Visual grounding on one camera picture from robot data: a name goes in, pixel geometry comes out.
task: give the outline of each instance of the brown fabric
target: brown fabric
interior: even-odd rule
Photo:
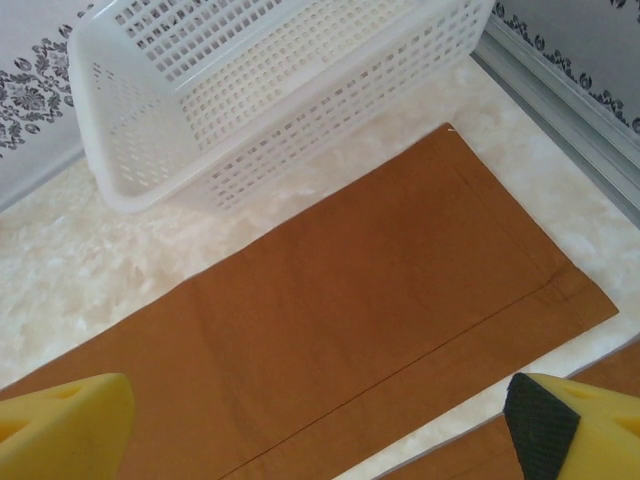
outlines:
[[[578,382],[640,397],[640,343],[634,343],[574,377]],[[504,417],[474,430],[406,467],[387,480],[522,479]]]
[[[121,478],[330,478],[615,312],[445,125],[2,396],[123,372]]]

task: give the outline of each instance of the white plastic basket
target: white plastic basket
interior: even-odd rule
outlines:
[[[115,0],[69,44],[105,200],[227,210],[470,53],[493,0]]]

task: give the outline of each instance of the yellow object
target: yellow object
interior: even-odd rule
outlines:
[[[640,399],[548,375],[529,375],[580,415],[558,480],[640,479]]]
[[[0,479],[113,479],[131,433],[133,393],[105,374],[0,402]]]

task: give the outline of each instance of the floor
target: floor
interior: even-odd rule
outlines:
[[[0,387],[102,332],[449,121],[620,314],[527,370],[567,375],[640,333],[640,232],[473,60],[434,76],[232,217],[123,216],[84,162],[0,214]],[[507,379],[341,478],[372,478],[495,415]]]

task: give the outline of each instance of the black floral pattern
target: black floral pattern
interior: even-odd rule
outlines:
[[[16,150],[26,142],[25,132],[35,135],[42,122],[61,117],[63,103],[73,107],[67,56],[71,27],[60,26],[58,34],[60,41],[44,38],[31,48],[34,59],[16,58],[15,72],[0,70],[0,159],[2,149]]]
[[[627,0],[609,0],[611,5],[617,8],[622,8]],[[504,5],[501,2],[496,2],[493,7],[493,13],[500,20],[502,20],[511,30],[516,32],[524,41],[538,50],[544,58],[546,58],[551,64],[559,68],[564,74],[570,78],[574,83],[579,85],[585,90],[594,100],[598,101],[601,105],[607,108],[613,115],[621,121],[625,126],[632,129],[635,133],[640,134],[640,118],[636,118],[633,121],[629,121],[624,115],[624,103],[613,96],[609,90],[604,90],[602,93],[592,92],[591,88],[593,80],[588,73],[581,73],[578,77],[575,76],[572,70],[571,60],[565,57],[559,50],[553,52],[546,51],[546,42],[540,35],[536,35],[534,40],[531,40],[529,35],[528,26],[526,22],[521,21],[517,15],[512,15],[511,18],[507,17]]]

